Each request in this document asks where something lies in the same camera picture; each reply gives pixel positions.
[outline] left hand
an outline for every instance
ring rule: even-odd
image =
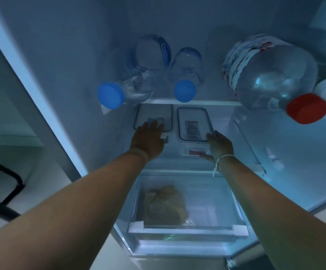
[[[157,158],[163,151],[164,140],[161,134],[164,130],[164,124],[157,127],[158,122],[154,121],[148,127],[145,122],[143,126],[138,127],[130,143],[130,149],[139,149],[147,154],[148,161]]]

